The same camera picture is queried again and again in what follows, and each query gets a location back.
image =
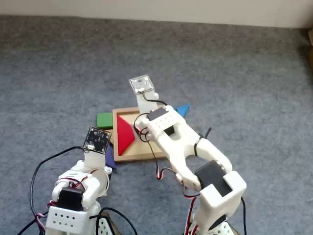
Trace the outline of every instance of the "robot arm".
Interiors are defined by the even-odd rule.
[[[109,187],[110,167],[105,166],[105,150],[111,134],[91,127],[86,137],[84,161],[59,176],[52,192],[53,206],[49,208],[46,221],[46,235],[91,235],[94,234],[96,220],[90,216],[101,210],[96,201],[106,195]],[[109,226],[99,230],[112,234]]]
[[[146,91],[140,85],[137,89],[142,93]],[[140,102],[138,105],[141,110],[140,106],[145,104]],[[170,105],[150,110],[135,125],[139,129],[147,128],[148,139],[162,149],[176,172],[177,180],[200,193],[200,206],[193,216],[197,234],[206,235],[233,215],[240,204],[246,183],[232,170],[229,159],[218,148],[209,140],[201,138]],[[193,173],[185,161],[192,155],[209,162]]]

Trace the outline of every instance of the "wooden tray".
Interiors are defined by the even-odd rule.
[[[136,139],[122,155],[118,155],[118,139],[117,139],[117,115],[120,115],[125,121],[130,125],[133,124],[136,117],[139,115],[138,108],[123,108],[123,109],[113,109],[113,140],[114,140],[114,160],[116,162],[125,161],[137,161],[137,160],[147,160],[153,159],[153,154],[147,143]],[[157,158],[165,157],[162,150],[154,143],[150,142],[153,152]]]

